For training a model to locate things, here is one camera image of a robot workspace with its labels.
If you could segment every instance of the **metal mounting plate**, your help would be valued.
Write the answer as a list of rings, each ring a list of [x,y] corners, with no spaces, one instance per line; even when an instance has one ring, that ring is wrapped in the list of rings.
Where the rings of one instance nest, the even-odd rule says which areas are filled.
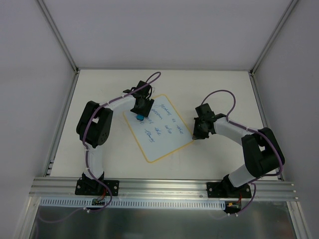
[[[231,196],[229,196],[222,190],[216,190],[215,188],[218,184],[219,183],[212,182],[206,183],[208,198],[239,198],[240,196],[242,198],[251,198],[251,190],[248,184],[244,185],[238,191],[232,193]]]
[[[103,180],[103,183],[107,185],[112,193],[112,196],[117,196],[119,193],[119,181],[118,180]],[[91,187],[87,187],[83,180],[78,180],[75,188],[75,195],[90,195],[90,196],[100,196],[103,194],[103,188],[101,190],[92,190]]]

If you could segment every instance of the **whiteboard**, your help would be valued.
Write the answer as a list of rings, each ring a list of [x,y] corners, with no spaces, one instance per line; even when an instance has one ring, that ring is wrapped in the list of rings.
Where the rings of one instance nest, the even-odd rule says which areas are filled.
[[[166,95],[154,98],[149,117],[143,121],[130,111],[124,112],[124,117],[148,163],[193,142],[192,133]]]

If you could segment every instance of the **handwritten text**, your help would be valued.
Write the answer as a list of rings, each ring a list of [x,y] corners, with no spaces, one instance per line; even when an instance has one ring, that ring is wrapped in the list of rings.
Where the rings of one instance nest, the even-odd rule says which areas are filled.
[[[163,110],[166,111],[166,113],[167,113],[168,116],[171,116],[171,112],[169,112],[169,110],[166,108],[165,105],[161,104],[161,105],[156,105],[155,107],[156,107],[156,108],[157,108],[157,107],[161,107]]]
[[[161,120],[163,119],[160,113],[158,113],[156,110],[152,109],[155,115],[157,115]]]
[[[154,123],[153,120],[151,120],[150,118],[146,118],[146,119],[149,121],[149,123]]]
[[[149,137],[149,141],[151,143],[155,142],[155,140],[152,138],[152,133],[148,131],[147,129],[144,129],[144,130],[145,130],[145,134]]]
[[[168,131],[169,133],[171,133],[171,128],[168,127],[168,125],[165,125],[165,128],[167,129],[167,131]]]
[[[183,129],[181,127],[177,126],[177,129],[179,130],[180,134],[183,134]]]
[[[156,127],[155,127],[155,131],[156,131],[156,133],[157,133],[158,135],[161,135],[161,130],[160,130],[159,128],[156,128]]]

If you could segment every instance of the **black bracket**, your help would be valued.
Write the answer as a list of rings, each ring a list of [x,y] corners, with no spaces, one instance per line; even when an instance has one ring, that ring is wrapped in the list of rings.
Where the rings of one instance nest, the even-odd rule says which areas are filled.
[[[219,188],[218,185],[220,185],[220,183],[206,183],[208,198],[240,198],[240,195],[242,198],[251,198],[251,190],[248,184],[243,185],[231,193]]]
[[[120,181],[104,180],[104,174],[99,178],[99,180],[109,187],[113,197],[118,196]],[[75,195],[101,196],[103,192],[104,187],[97,181],[86,177],[85,174],[82,174],[82,177],[76,183]]]

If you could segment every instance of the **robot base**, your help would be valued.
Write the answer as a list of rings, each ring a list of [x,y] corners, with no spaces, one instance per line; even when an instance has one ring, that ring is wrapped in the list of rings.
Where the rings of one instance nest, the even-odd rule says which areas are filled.
[[[118,180],[104,180],[104,174],[102,174],[99,180],[110,188],[113,197],[118,195],[120,184]],[[103,192],[104,187],[94,179],[90,179],[85,176],[84,173],[82,174],[82,177],[77,181],[75,188],[75,195],[101,196]]]

